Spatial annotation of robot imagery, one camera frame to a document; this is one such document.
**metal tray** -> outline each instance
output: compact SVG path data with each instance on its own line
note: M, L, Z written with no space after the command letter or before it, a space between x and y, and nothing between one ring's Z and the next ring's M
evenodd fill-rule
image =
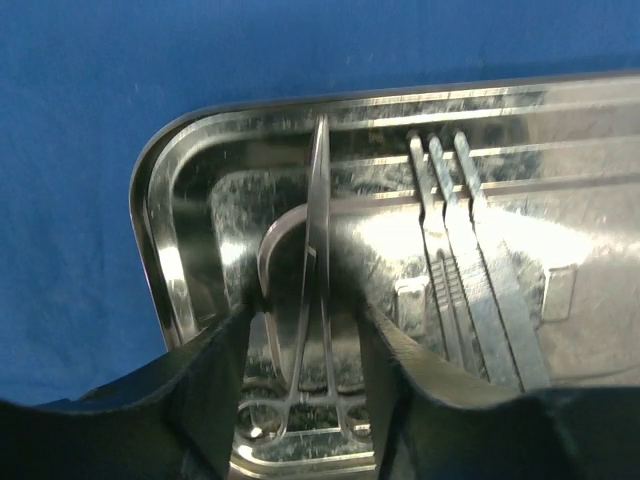
M454 210L448 195L455 195L459 212L468 212L470 199L474 208L478 203L454 148L462 132L481 185L475 194L487 199L490 223L483 231L506 246L499 259L507 261L513 282L504 285L524 300L525 327L537 334L526 348L542 353L550 384L640 383L640 76L197 112L145 148L132 179L131 216L168 348L220 321L243 295L260 292L266 300L252 324L233 478L373 474L358 334L339 302L330 310L330 339L340 400L305 401L328 388L324 332L312 322L300 401L286 425L280 411L258 401L287 396L292 383L319 117L327 119L330 140L333 279L348 269L400 328L450 361L451 324L442 319L453 315L458 331L468 328L475 352L474 365L461 366L494 381L487 334L478 330L477 288L471 277L465 280L464 255L457 254L463 247L453 240L462 235L462 243L472 242L488 272L477 219L463 220L470 228L459 235L456 222L445 222L441 233L453 254L443 257L442 277L434 274L437 258L425 253L433 233L423 221L427 204L442 219L443 200L446 212ZM410 132L423 140L428 161L438 155L429 147L442 146L450 191L440 188L431 165L420 170ZM433 185L421 183L421 175ZM492 281L485 279L483 288L498 298L500 279L486 278ZM448 300L438 300L445 283ZM331 295L339 298L340 291ZM438 301L450 302L449 313ZM475 327L465 327L469 318ZM519 347L504 328L517 364Z

